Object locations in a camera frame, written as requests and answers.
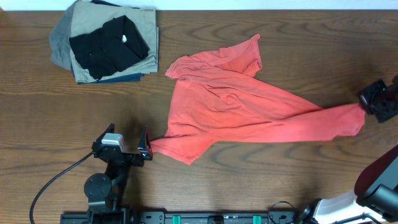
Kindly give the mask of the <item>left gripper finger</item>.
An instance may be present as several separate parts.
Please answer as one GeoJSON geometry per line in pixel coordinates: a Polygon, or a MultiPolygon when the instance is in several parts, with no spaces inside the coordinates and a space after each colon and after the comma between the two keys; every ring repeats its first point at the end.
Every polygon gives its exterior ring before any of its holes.
{"type": "Polygon", "coordinates": [[[143,160],[151,161],[153,159],[153,151],[149,142],[149,132],[147,126],[144,126],[139,144],[137,146],[143,160]]]}
{"type": "Polygon", "coordinates": [[[111,123],[106,130],[104,131],[103,134],[101,134],[96,140],[95,140],[95,146],[99,146],[100,144],[105,144],[105,145],[111,145],[114,146],[116,143],[111,139],[105,138],[107,134],[114,134],[114,124],[111,123]]]}

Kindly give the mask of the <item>red t-shirt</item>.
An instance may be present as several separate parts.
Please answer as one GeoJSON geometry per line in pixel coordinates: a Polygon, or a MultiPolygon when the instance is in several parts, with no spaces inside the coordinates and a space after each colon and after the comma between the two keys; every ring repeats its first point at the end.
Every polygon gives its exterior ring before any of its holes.
{"type": "Polygon", "coordinates": [[[186,55],[166,71],[176,81],[168,129],[151,146],[192,164],[220,141],[304,142],[355,136],[365,122],[356,103],[321,108],[256,78],[259,35],[238,45],[186,55]]]}

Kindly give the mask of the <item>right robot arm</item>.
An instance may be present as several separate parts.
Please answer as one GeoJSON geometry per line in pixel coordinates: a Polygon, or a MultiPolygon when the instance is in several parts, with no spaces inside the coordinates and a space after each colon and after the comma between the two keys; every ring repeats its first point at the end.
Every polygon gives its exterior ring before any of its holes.
{"type": "MultiPolygon", "coordinates": [[[[387,86],[378,80],[359,92],[359,103],[379,123],[397,116],[397,77],[387,86]]],[[[354,190],[317,200],[295,223],[394,223],[397,221],[397,146],[367,166],[354,190]]]]}

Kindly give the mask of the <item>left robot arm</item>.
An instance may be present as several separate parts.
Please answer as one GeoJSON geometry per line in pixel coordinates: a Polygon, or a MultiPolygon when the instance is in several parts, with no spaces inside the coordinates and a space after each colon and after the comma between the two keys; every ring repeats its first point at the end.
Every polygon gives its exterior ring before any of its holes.
{"type": "Polygon", "coordinates": [[[105,172],[93,174],[85,182],[88,223],[139,223],[139,217],[123,208],[121,201],[130,168],[142,167],[145,161],[153,158],[147,126],[140,136],[138,154],[125,150],[124,138],[114,132],[114,124],[93,142],[91,149],[93,156],[107,163],[107,167],[105,172]]]}

